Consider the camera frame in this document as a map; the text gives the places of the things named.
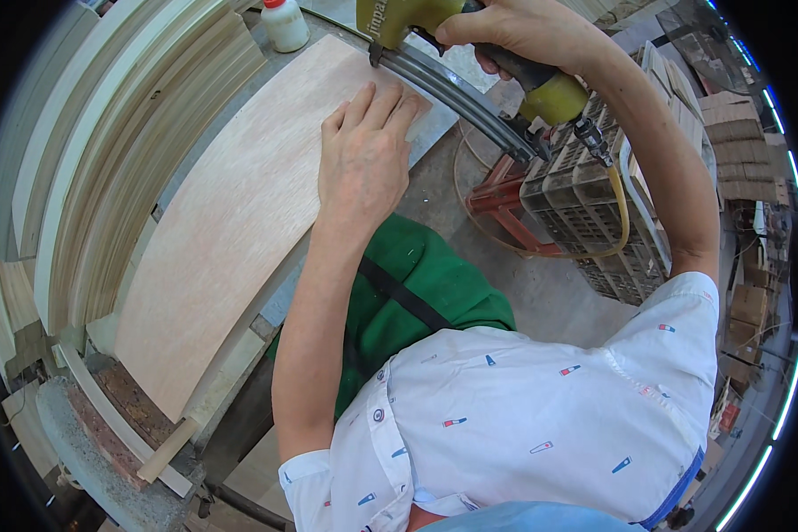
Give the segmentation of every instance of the person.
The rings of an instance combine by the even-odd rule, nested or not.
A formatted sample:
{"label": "person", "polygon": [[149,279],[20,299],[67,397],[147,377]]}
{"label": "person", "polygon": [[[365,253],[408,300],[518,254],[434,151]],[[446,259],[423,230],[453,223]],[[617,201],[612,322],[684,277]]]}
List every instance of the person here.
{"label": "person", "polygon": [[322,124],[321,207],[270,348],[278,474],[300,532],[606,529],[553,526],[584,512],[650,529],[703,461],[718,321],[711,176],[606,35],[554,0],[485,4],[447,19],[438,41],[496,43],[601,95],[667,232],[670,280],[603,346],[520,334],[474,266],[393,214],[419,102],[365,86]]}

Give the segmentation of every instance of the wooden dowel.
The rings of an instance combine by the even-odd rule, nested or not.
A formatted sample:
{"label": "wooden dowel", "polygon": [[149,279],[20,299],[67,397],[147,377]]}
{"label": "wooden dowel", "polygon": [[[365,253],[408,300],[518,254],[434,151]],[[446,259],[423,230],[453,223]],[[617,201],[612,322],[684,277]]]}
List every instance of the wooden dowel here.
{"label": "wooden dowel", "polygon": [[192,438],[196,430],[198,430],[198,421],[187,417],[172,435],[160,445],[159,449],[150,456],[148,462],[145,462],[139,468],[138,477],[148,483],[154,482],[180,448],[186,444],[189,438]]}

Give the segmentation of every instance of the black apron strap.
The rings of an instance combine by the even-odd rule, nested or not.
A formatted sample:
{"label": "black apron strap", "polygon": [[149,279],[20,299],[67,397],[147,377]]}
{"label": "black apron strap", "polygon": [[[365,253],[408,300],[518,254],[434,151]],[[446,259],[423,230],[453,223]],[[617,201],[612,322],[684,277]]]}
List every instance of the black apron strap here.
{"label": "black apron strap", "polygon": [[411,313],[419,321],[426,324],[432,333],[440,329],[451,329],[453,326],[447,318],[441,316],[435,309],[420,299],[414,292],[409,290],[404,284],[393,279],[393,276],[384,271],[383,268],[366,256],[361,260],[361,265],[357,268],[361,275],[372,283],[372,286],[388,295],[402,308]]}

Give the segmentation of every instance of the red metal stool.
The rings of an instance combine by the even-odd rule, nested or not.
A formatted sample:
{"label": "red metal stool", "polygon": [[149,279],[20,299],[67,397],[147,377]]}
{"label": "red metal stool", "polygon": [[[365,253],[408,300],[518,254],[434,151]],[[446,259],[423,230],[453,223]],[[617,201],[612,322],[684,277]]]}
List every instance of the red metal stool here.
{"label": "red metal stool", "polygon": [[487,214],[496,219],[528,251],[560,254],[562,250],[558,246],[539,242],[511,212],[514,208],[523,207],[520,203],[520,187],[528,170],[529,165],[519,164],[511,157],[502,155],[485,180],[474,186],[465,199],[467,208],[472,215]]}

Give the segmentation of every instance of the white printed shirt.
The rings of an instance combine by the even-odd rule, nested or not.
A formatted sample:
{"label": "white printed shirt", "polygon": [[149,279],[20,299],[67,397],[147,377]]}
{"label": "white printed shirt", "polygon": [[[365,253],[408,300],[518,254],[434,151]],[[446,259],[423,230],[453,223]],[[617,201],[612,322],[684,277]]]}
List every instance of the white printed shirt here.
{"label": "white printed shirt", "polygon": [[505,501],[588,506],[649,529],[706,449],[716,285],[666,282],[602,347],[489,327],[393,356],[331,448],[278,470],[299,532],[405,532],[411,505],[454,516]]}

